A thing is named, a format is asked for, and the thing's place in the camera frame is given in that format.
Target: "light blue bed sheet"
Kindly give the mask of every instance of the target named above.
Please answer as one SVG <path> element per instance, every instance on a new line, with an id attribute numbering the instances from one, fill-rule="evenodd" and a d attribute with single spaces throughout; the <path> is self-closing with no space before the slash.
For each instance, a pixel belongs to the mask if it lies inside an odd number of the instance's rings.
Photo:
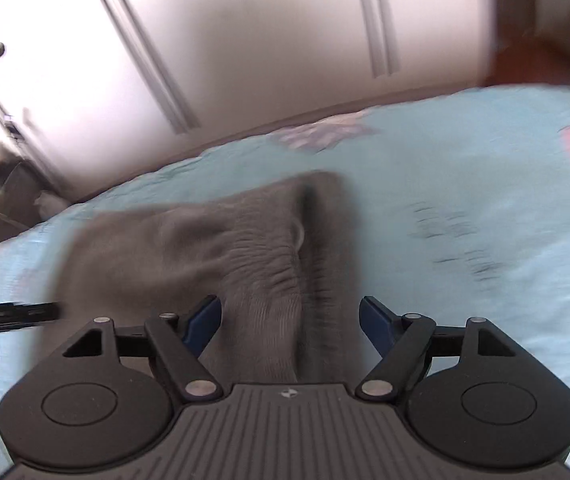
<path id="1" fill-rule="evenodd" d="M 50 300 L 70 239 L 97 212 L 204 202 L 331 170 L 358 210 L 360 295 L 440 324 L 487 317 L 570 386 L 570 155 L 560 133 L 570 89 L 470 90 L 374 108 L 362 121 L 376 133 L 318 153 L 252 137 L 73 206 L 0 244 L 0 301 Z M 33 335 L 0 335 L 0 397 L 28 369 Z"/>

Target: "gray vertical trim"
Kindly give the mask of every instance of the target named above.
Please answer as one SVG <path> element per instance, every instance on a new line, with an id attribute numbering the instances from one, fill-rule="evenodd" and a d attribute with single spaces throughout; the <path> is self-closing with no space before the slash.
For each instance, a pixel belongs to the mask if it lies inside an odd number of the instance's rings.
<path id="1" fill-rule="evenodd" d="M 101 0 L 123 45 L 176 134 L 199 126 L 128 0 Z"/>
<path id="2" fill-rule="evenodd" d="M 376 78 L 399 70 L 396 34 L 389 0 L 361 0 L 372 75 Z"/>

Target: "gray cloth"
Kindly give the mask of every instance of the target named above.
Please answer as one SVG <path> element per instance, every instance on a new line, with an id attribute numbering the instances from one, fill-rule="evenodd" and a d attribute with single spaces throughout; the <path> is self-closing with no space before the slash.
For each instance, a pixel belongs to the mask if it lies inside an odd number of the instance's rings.
<path id="1" fill-rule="evenodd" d="M 184 314 L 204 296 L 223 321 L 201 361 L 232 382 L 355 382 L 357 283 L 339 177 L 306 173 L 204 204 L 98 216 L 79 232 L 43 352 L 96 316 L 117 326 Z"/>

